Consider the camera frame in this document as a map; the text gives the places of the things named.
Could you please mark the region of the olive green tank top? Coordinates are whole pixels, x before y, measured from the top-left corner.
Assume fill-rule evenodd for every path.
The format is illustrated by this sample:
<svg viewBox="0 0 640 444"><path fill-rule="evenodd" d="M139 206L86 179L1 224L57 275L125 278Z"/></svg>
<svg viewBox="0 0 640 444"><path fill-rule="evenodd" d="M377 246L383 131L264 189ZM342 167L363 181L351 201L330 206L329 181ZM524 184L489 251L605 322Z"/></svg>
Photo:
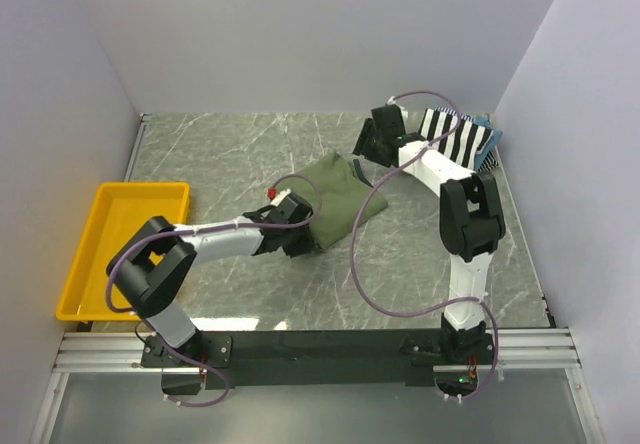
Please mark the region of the olive green tank top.
<svg viewBox="0 0 640 444"><path fill-rule="evenodd" d="M310 223L311 235L319 249L326 251L348 236L371 187L357 175L355 165L331 151L305 167L301 178L283 183L286 189L305 199L313 209L320 207Z"/></svg>

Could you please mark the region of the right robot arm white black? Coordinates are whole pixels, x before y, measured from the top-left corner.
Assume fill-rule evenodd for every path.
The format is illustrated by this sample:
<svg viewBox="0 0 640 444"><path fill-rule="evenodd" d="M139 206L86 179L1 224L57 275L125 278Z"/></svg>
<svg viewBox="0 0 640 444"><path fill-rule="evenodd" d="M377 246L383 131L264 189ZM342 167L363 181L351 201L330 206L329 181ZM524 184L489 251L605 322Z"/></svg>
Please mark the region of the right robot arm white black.
<svg viewBox="0 0 640 444"><path fill-rule="evenodd" d="M372 110L353 153L415 178L439 200L439 236L450 255L450 283L438 337L412 347L448 363L467 363L493 342L484 301L489 265L506 233L495 178L481 173L492 129L452 109L428 108L417 131L395 102Z"/></svg>

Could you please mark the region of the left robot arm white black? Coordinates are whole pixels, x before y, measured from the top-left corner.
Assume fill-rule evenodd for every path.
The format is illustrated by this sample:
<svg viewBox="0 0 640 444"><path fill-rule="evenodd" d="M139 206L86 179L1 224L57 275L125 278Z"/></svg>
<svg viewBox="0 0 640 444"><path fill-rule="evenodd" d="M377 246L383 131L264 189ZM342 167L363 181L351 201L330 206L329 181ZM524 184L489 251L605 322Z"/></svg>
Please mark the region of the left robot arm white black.
<svg viewBox="0 0 640 444"><path fill-rule="evenodd" d="M296 257L313 250L309 221L317 211L292 191L233 220L205 225L173 225L162 216L149 219L106 268L107 306L133 312L164 343L176 365L206 360L204 337L177 302L191 268L230 257L283 251Z"/></svg>

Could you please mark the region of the black white striped folded top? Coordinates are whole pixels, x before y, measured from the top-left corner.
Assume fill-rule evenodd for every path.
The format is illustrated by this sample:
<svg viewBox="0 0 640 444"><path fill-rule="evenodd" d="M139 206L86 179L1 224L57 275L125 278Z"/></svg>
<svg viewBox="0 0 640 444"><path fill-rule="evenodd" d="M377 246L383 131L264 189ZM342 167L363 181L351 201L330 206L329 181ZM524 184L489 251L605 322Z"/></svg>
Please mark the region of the black white striped folded top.
<svg viewBox="0 0 640 444"><path fill-rule="evenodd" d="M419 134L431 142L446 133L448 135L437 141L434 147L456 164L476 171L474 163L481 136L479 127L471 120L432 108L426 109Z"/></svg>

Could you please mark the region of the blue striped folded garment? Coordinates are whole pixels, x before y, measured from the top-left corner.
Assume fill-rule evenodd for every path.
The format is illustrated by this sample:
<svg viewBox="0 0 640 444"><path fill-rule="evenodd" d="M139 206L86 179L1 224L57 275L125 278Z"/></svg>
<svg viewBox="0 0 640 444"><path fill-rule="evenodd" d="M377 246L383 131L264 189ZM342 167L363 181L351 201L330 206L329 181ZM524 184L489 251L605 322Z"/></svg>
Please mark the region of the blue striped folded garment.
<svg viewBox="0 0 640 444"><path fill-rule="evenodd" d="M446 112L446 113L449 113L449 114L453 114L453 115L455 115L457 117L461 117L462 119L471 120L471 121L473 121L473 118L476 117L476 116L487 117L489 120L490 120L490 117L491 117L490 114L477 114L477 115L463 114L463 113L460 113L458 111L455 111L451 107L446 107L446 106L438 106L436 108L436 110L437 111ZM489 155L483 161L479 161L479 160L475 159L474 169L476 171L486 172L486 171L491 171L491 170L496 169L496 168L499 167L498 157L497 157L497 154L496 154L496 148L492 152L490 152Z"/></svg>

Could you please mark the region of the yellow plastic tray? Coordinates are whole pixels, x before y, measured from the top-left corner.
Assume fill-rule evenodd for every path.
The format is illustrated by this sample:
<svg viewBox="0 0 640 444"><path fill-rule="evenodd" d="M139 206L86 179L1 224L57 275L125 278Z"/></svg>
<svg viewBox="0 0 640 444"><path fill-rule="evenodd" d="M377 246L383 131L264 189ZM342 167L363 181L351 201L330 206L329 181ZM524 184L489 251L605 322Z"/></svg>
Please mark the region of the yellow plastic tray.
<svg viewBox="0 0 640 444"><path fill-rule="evenodd" d="M106 267L150 218L186 221L190 186L185 182L107 182L96 192L59 299L63 322L136 322L132 313L115 313L105 302Z"/></svg>

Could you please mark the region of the black base crossbar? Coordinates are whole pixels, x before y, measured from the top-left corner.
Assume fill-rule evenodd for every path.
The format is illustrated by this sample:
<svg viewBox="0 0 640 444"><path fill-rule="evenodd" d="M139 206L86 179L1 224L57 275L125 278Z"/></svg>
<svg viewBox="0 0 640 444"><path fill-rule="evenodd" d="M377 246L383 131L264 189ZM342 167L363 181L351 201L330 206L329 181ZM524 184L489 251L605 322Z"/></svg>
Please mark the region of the black base crossbar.
<svg viewBox="0 0 640 444"><path fill-rule="evenodd" d="M403 383L432 387L439 366L490 365L496 345L478 328L320 331L205 331L189 357L225 373L225 386Z"/></svg>

